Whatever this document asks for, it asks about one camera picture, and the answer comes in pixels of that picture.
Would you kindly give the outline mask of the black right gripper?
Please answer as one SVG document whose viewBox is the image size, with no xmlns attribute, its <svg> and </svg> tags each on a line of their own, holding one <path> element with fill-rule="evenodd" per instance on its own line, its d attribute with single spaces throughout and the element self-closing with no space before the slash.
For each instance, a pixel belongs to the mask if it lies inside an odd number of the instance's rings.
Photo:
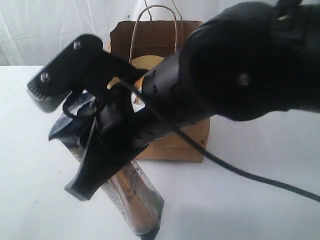
<svg viewBox="0 0 320 240">
<path fill-rule="evenodd" d="M 78 172 L 64 189 L 80 201 L 90 200 L 147 145 L 174 132 L 179 109 L 170 85 L 148 84 L 142 90 L 116 85 L 111 103 L 94 120 Z"/>
</svg>

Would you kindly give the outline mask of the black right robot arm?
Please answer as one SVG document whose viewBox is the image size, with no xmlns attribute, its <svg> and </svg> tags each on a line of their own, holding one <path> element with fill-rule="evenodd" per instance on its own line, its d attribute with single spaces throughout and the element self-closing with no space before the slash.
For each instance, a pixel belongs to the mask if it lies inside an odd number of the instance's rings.
<svg viewBox="0 0 320 240">
<path fill-rule="evenodd" d="M 250 121 L 320 110 L 320 7 L 243 2 L 197 28 L 151 70 L 112 58 L 118 77 L 95 118 L 85 163 L 124 165 L 157 138 L 213 115 Z"/>
</svg>

